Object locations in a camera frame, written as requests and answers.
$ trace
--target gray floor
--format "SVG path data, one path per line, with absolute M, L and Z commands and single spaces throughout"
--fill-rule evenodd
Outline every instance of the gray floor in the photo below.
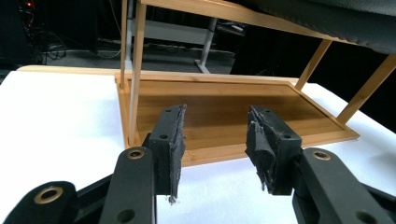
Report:
M 146 45 L 144 47 L 142 69 L 151 71 L 174 71 L 200 73 L 194 60 L 200 59 L 200 49 L 185 49 L 169 46 Z M 47 58 L 47 65 L 120 68 L 120 55 L 116 51 L 101 50 L 98 55 L 86 50 L 69 50 L 65 57 L 57 60 Z M 206 68 L 211 73 L 230 74 L 234 53 L 211 50 Z

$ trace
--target wooden tray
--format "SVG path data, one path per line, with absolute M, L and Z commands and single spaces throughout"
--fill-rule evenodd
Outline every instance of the wooden tray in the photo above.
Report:
M 119 90 L 124 132 L 128 127 L 129 87 Z M 304 147 L 359 136 L 288 81 L 143 72 L 136 138 L 145 139 L 166 107 L 181 104 L 188 106 L 183 129 L 187 136 L 185 166 L 246 157 L 250 105 L 263 105 L 276 112 L 303 138 Z

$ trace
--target wooden frame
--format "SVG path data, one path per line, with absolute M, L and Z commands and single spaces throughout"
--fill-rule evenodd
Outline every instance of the wooden frame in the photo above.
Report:
M 129 105 L 129 113 L 126 119 L 128 119 L 128 128 L 126 129 L 128 132 L 129 146 L 137 146 L 139 142 L 139 134 L 136 128 L 136 119 L 138 116 L 138 100 L 139 100 L 139 88 L 140 88 L 140 76 L 144 72 L 141 71 L 141 63 L 142 63 L 142 54 L 143 54 L 143 40 L 144 40 L 144 31 L 145 31 L 145 20 L 146 20 L 146 10 L 147 6 L 155 6 L 155 7 L 164 7 L 174 10 L 180 10 L 200 15 L 205 15 L 209 17 L 216 17 L 220 19 L 230 20 L 230 21 L 240 21 L 247 24 L 258 25 L 261 27 L 276 29 L 280 31 L 285 31 L 289 33 L 299 34 L 299 35 L 308 35 L 317 38 L 322 38 L 323 41 L 318 47 L 317 51 L 313 55 L 311 61 L 305 68 L 302 73 L 301 78 L 297 82 L 294 90 L 298 92 L 299 95 L 302 95 L 300 90 L 303 88 L 306 81 L 314 72 L 316 66 L 320 62 L 323 55 L 326 53 L 326 50 L 329 48 L 330 44 L 333 41 L 344 42 L 344 40 L 340 40 L 335 37 L 331 37 L 328 35 L 323 35 L 318 32 L 309 30 L 297 24 L 291 23 L 289 21 L 285 21 L 283 19 L 270 16 L 267 14 L 263 14 L 260 12 L 256 12 L 250 10 L 246 7 L 239 6 L 237 4 L 226 2 L 222 0 L 138 0 L 136 7 L 136 27 L 135 27 L 135 38 L 134 38 L 134 75 L 132 76 L 132 84 L 131 87 L 131 95 L 130 95 L 130 103 Z M 122 15 L 124 15 L 124 11 L 126 13 L 126 7 L 122 9 Z M 126 19 L 122 20 L 121 29 L 126 30 Z M 125 50 L 125 38 L 122 36 L 121 40 L 121 50 Z M 121 54 L 121 70 L 120 70 L 120 90 L 126 90 L 124 85 L 127 82 L 128 78 L 124 74 L 124 64 L 125 57 L 124 54 Z M 376 88 L 387 78 L 387 76 L 395 69 L 396 67 L 396 56 L 389 55 L 388 58 L 379 66 L 377 71 L 373 74 L 373 76 L 366 82 L 366 84 L 361 88 L 361 90 L 357 93 L 357 95 L 352 99 L 352 101 L 348 104 L 345 110 L 339 115 L 337 119 L 333 119 L 332 116 L 329 116 L 329 119 L 335 120 L 337 125 L 345 125 L 347 121 L 353 116 L 353 114 L 359 110 L 362 104 L 368 99 L 368 97 L 376 90 Z M 197 80 L 201 75 L 191 76 L 192 79 Z M 215 78 L 224 78 L 218 77 L 217 75 L 210 75 Z M 334 141 L 342 140 L 342 138 L 333 139 Z

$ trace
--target wooden leg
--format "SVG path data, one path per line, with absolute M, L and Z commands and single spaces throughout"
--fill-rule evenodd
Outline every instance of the wooden leg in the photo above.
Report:
M 391 54 L 381 63 L 373 75 L 361 87 L 349 104 L 337 117 L 340 123 L 347 123 L 349 119 L 361 108 L 382 82 L 393 72 L 396 67 L 396 54 Z
M 319 64 L 321 58 L 326 53 L 327 49 L 329 48 L 330 44 L 332 43 L 331 40 L 323 39 L 320 43 L 317 51 L 315 51 L 314 56 L 312 56 L 311 61 L 309 61 L 308 65 L 306 66 L 305 70 L 300 76 L 297 84 L 295 85 L 296 90 L 301 90 L 305 85 L 306 81 L 311 77 L 314 73 L 315 68 Z
M 125 50 L 126 50 L 126 13 L 128 9 L 128 0 L 122 0 L 121 12 L 121 67 L 120 67 L 120 88 L 125 85 Z
M 136 3 L 136 27 L 134 30 L 134 65 L 131 85 L 131 103 L 129 108 L 129 124 L 128 124 L 128 140 L 129 146 L 134 147 L 135 132 L 136 132 L 136 118 L 137 118 L 137 103 L 139 100 L 139 86 L 140 73 L 142 69 L 143 58 L 143 41 L 145 39 L 145 25 L 146 25 L 146 10 L 147 5 Z

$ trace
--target table surface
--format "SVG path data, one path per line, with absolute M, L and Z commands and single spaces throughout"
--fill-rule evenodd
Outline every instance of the table surface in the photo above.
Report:
M 338 115 L 347 104 L 317 84 L 303 92 Z M 77 189 L 111 174 L 123 150 L 113 76 L 13 72 L 0 86 L 0 220 L 30 189 L 65 180 Z M 396 195 L 396 135 L 356 113 L 357 140 L 318 146 L 359 179 Z M 179 199 L 158 197 L 159 223 L 296 223 L 290 196 L 271 196 L 249 159 L 182 169 Z

